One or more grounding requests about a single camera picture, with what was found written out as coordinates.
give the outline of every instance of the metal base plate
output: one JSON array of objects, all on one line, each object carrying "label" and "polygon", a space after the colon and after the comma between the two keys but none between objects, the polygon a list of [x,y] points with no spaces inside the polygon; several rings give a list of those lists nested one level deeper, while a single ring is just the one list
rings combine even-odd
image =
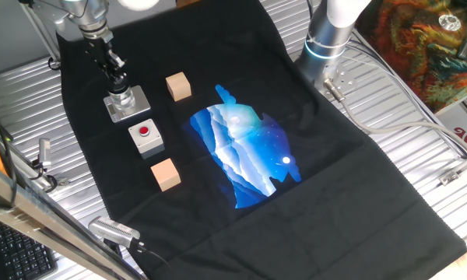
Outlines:
[{"label": "metal base plate", "polygon": [[[356,81],[353,75],[349,74],[349,71],[342,65],[339,65],[337,69],[338,76],[335,77],[333,81],[335,86],[337,86],[337,88],[344,94],[352,92],[356,88]],[[324,93],[324,96],[327,97],[327,99],[334,99],[334,96],[327,89],[322,93]]]},{"label": "metal base plate", "polygon": [[116,106],[113,105],[113,100],[110,96],[104,98],[104,103],[106,104],[107,112],[109,112],[112,122],[117,123],[135,116],[136,114],[150,110],[149,101],[147,101],[146,95],[143,93],[141,86],[132,87],[132,93],[135,97],[135,106],[126,110],[119,110],[116,108]]}]

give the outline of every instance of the metal slats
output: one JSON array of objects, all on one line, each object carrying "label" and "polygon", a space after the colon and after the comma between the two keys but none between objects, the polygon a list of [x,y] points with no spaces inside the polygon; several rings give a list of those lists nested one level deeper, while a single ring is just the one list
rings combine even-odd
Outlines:
[{"label": "metal slats", "polygon": [[[303,48],[309,13],[305,0],[261,1],[272,17],[292,58]],[[342,64],[356,80],[356,88],[346,93],[353,112],[375,128],[422,121],[425,116],[391,76],[375,66],[367,56],[347,50]],[[107,210],[86,164],[61,103],[60,73],[47,67],[47,60],[0,75],[0,118],[14,135],[14,145],[28,159],[38,153],[38,138],[51,139],[53,166],[49,174],[62,173],[69,179],[51,196],[83,225]],[[344,113],[342,107],[334,101]],[[409,128],[386,135],[371,135],[391,161],[443,220],[464,236],[467,234],[467,176],[447,187],[439,176],[458,165],[460,159],[440,135],[430,128]],[[124,259],[138,271],[128,251]],[[59,269],[48,279],[98,277],[69,259],[56,254]]]}]

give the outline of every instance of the metal bracket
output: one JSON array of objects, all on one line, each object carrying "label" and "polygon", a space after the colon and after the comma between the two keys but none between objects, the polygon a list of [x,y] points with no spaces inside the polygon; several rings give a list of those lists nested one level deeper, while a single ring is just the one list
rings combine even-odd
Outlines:
[{"label": "metal bracket", "polygon": [[117,123],[129,117],[135,116],[136,114],[150,110],[149,101],[147,101],[142,87],[134,86],[132,87],[132,92],[133,96],[135,97],[135,106],[126,110],[119,110],[115,105],[113,105],[113,100],[110,96],[104,98],[104,103],[106,104],[107,112],[109,112],[112,122]]},{"label": "metal bracket", "polygon": [[[344,94],[352,92],[356,88],[356,80],[353,75],[351,75],[348,70],[341,65],[338,65],[337,69],[338,76],[332,80],[332,83]],[[328,100],[334,99],[334,96],[328,90],[323,93]]]},{"label": "metal bracket", "polygon": [[63,177],[63,176],[60,176],[60,177],[55,177],[55,179],[57,180],[57,185],[59,187],[66,187],[69,185],[69,179],[67,177]]},{"label": "metal bracket", "polygon": [[447,173],[443,174],[439,178],[439,181],[444,185],[448,185],[449,183],[453,182],[454,180],[457,180],[460,178],[464,173],[467,173],[467,160],[452,170],[448,171]]}]

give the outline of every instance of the metal frame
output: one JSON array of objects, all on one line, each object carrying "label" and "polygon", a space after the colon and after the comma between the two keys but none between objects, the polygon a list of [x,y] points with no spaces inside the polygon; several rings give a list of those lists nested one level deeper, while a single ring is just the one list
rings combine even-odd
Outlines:
[{"label": "metal frame", "polygon": [[[26,179],[26,182],[29,184],[27,189],[17,188],[15,206],[10,210],[0,209],[0,222],[106,279],[143,279],[129,265],[116,261],[114,256],[118,255],[110,256],[101,250],[100,246],[105,244],[94,235],[90,234],[91,239],[86,238],[70,226],[51,209],[54,207],[63,211],[61,207],[29,180]],[[11,185],[10,178],[0,172],[0,205],[7,203],[12,196]]]}]

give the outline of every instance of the white cable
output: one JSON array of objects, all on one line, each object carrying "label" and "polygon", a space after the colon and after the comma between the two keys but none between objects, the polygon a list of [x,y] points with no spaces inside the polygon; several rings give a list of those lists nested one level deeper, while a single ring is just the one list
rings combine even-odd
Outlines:
[{"label": "white cable", "polygon": [[[379,68],[379,69],[383,70],[384,73],[386,73],[386,74],[390,75],[392,78],[396,79],[396,81],[398,81],[399,85],[406,92],[408,92],[408,90],[404,87],[404,85],[402,84],[402,81],[398,77],[396,77],[392,73],[387,72],[386,69],[380,67],[379,65],[375,65],[375,64],[368,63],[368,62],[365,62],[365,61],[360,61],[358,59],[350,58],[350,57],[347,57],[347,56],[344,56],[344,55],[342,57],[347,58],[347,59],[352,60],[352,61],[356,61],[356,62],[361,63],[361,64],[374,66],[375,68]],[[410,123],[405,123],[405,124],[399,124],[399,125],[396,125],[396,126],[390,127],[390,128],[379,128],[379,129],[369,128],[365,124],[362,124],[360,121],[358,121],[358,119],[356,119],[356,117],[354,116],[353,112],[351,112],[351,109],[348,107],[348,104],[347,104],[347,102],[345,100],[342,100],[341,104],[344,107],[344,109],[346,110],[346,112],[348,113],[349,118],[356,124],[356,126],[362,128],[363,130],[368,131],[370,133],[384,134],[384,133],[391,133],[391,132],[394,132],[394,131],[397,131],[397,130],[400,130],[400,129],[404,129],[404,128],[424,126],[424,127],[433,128],[433,129],[437,129],[438,131],[444,132],[452,141],[457,142],[467,152],[467,143],[465,141],[463,141],[463,139],[461,139],[453,131],[451,131],[451,130],[447,129],[446,127],[441,126],[439,124],[434,124],[434,123],[425,122],[425,121],[416,121],[416,122],[410,122]]]},{"label": "white cable", "polygon": [[344,107],[344,110],[346,110],[346,112],[348,113],[348,116],[351,119],[351,121],[353,121],[353,123],[355,123],[355,125],[357,127],[361,128],[361,129],[363,129],[365,131],[368,131],[370,133],[385,134],[385,133],[391,133],[391,132],[394,132],[394,131],[398,131],[398,130],[405,129],[405,128],[411,128],[411,127],[433,128],[433,129],[437,129],[438,131],[444,132],[446,135],[448,135],[451,138],[451,140],[457,142],[467,152],[467,143],[465,143],[465,141],[463,141],[453,131],[451,131],[451,130],[443,127],[443,126],[440,126],[439,124],[433,124],[433,123],[426,122],[426,121],[414,121],[414,122],[409,122],[409,123],[404,123],[404,124],[398,124],[398,125],[392,126],[390,128],[370,128],[370,127],[366,126],[365,124],[361,123],[360,121],[358,121],[356,116],[353,114],[353,112],[349,108],[348,103],[346,102],[346,100],[341,100],[341,104]]}]

